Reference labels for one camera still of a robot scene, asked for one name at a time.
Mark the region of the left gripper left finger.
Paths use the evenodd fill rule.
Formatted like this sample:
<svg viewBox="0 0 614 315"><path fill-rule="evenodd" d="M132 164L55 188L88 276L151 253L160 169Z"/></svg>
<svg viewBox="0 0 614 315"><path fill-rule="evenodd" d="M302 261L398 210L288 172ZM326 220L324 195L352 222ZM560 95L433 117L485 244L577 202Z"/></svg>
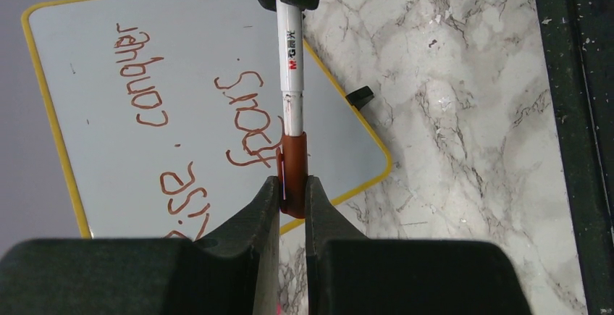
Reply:
<svg viewBox="0 0 614 315"><path fill-rule="evenodd" d="M3 314L275 314L279 180L197 240L35 239L1 259Z"/></svg>

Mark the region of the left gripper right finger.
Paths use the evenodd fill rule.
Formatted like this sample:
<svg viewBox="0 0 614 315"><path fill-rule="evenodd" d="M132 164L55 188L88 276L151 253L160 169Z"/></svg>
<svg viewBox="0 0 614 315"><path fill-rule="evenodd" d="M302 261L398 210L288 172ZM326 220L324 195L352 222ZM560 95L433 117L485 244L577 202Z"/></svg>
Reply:
<svg viewBox="0 0 614 315"><path fill-rule="evenodd" d="M310 314L530 314L515 269L475 240L366 237L306 183Z"/></svg>

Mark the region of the white whiteboard marker pen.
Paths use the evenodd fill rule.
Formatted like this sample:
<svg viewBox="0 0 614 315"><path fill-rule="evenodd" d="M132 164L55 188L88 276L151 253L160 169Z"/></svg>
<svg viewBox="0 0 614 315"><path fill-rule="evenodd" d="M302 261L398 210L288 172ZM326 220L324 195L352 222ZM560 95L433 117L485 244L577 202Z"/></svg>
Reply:
<svg viewBox="0 0 614 315"><path fill-rule="evenodd" d="M279 76L284 134L303 134L303 15L298 7L276 0Z"/></svg>

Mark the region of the red marker cap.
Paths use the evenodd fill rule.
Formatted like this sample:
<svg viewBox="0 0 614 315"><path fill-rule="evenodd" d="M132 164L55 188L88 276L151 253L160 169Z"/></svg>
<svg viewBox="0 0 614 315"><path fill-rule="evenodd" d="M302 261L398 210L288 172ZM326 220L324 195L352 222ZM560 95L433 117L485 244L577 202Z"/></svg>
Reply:
<svg viewBox="0 0 614 315"><path fill-rule="evenodd" d="M276 161L280 210L296 219L304 219L308 179L306 133L299 136L282 135L281 146L276 150Z"/></svg>

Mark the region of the yellow framed whiteboard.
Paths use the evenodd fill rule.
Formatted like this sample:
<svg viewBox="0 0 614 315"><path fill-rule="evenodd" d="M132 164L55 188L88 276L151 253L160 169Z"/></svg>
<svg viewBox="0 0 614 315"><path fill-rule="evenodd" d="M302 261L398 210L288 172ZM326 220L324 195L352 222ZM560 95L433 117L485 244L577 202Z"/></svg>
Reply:
<svg viewBox="0 0 614 315"><path fill-rule="evenodd" d="M64 0L22 26L81 233L199 239L277 173L277 13L257 0ZM389 151L303 43L308 170L332 203Z"/></svg>

